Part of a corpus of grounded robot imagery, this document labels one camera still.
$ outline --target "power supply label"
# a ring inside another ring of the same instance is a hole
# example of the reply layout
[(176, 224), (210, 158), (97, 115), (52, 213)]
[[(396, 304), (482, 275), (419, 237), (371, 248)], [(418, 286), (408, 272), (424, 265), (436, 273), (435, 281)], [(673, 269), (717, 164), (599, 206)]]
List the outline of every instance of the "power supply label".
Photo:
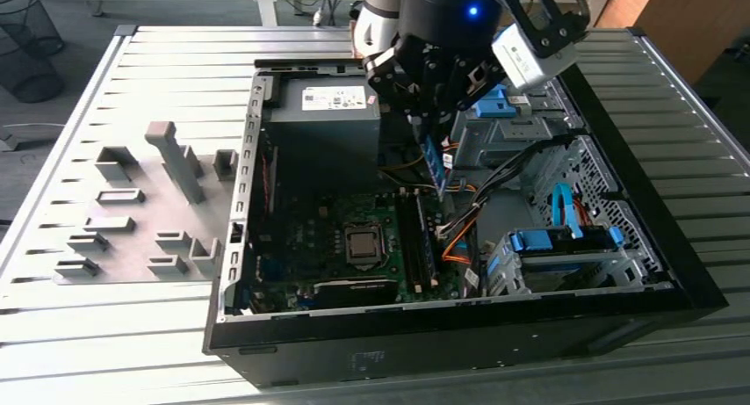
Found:
[(366, 108), (364, 86), (308, 87), (303, 90), (303, 111)]

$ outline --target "white label sticker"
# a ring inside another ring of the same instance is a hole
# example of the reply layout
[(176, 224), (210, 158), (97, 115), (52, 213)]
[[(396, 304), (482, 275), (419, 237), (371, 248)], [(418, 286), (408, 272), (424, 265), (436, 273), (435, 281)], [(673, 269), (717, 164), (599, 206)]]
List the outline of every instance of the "white label sticker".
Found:
[(479, 277), (470, 268), (466, 268), (464, 278), (474, 288), (479, 287)]
[(508, 101), (511, 104), (515, 104), (515, 105), (518, 105), (518, 104), (528, 104), (528, 103), (530, 103), (530, 102), (528, 102), (528, 98), (527, 98), (526, 96), (508, 96), (508, 97), (507, 97), (507, 101)]
[(364, 86), (308, 87), (303, 90), (303, 111), (364, 109)]
[(443, 154), (443, 166), (450, 170), (454, 169), (454, 156), (447, 153)]

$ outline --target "expansion slot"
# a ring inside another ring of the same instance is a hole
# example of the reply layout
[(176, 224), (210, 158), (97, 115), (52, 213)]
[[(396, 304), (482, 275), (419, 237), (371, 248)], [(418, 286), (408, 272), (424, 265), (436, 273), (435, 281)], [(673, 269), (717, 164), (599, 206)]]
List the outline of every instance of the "expansion slot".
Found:
[(438, 273), (432, 237), (418, 192), (402, 192), (396, 196), (396, 214), (408, 289), (423, 293), (438, 286)]

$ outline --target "aluminum profile table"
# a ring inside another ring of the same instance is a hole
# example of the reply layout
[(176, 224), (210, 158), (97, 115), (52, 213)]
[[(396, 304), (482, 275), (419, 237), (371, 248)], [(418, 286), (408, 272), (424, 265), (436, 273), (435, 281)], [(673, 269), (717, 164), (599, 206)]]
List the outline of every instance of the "aluminum profile table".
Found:
[[(127, 132), (128, 98), (148, 96), (140, 112), (167, 108), (203, 127), (194, 145), (239, 147), (254, 61), (348, 57), (350, 34), (299, 27), (141, 27), (109, 44), (0, 246), (3, 402), (271, 404), (336, 396), (344, 403), (747, 403), (747, 154), (646, 38), (598, 31), (579, 50), (583, 74), (729, 308), (597, 358), (258, 392), (200, 352), (208, 282), (57, 286), (52, 267), (25, 246), (33, 240), (64, 244), (60, 229), (39, 223), (68, 206), (51, 204), (55, 187), (75, 173), (75, 152), (103, 114)], [(236, 136), (198, 124), (215, 120), (236, 123)], [(115, 140), (116, 133), (97, 135)]]

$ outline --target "yellow wire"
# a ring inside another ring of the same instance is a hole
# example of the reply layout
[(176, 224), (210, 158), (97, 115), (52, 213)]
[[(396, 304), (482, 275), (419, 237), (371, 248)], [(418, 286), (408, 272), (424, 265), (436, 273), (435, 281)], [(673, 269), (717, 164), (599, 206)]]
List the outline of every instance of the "yellow wire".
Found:
[(410, 163), (404, 163), (402, 165), (394, 165), (394, 166), (380, 166), (382, 170), (404, 170), (406, 168), (416, 165), (419, 162), (422, 162), (422, 159), (424, 159), (424, 154), (419, 155), (419, 157), (411, 161)]

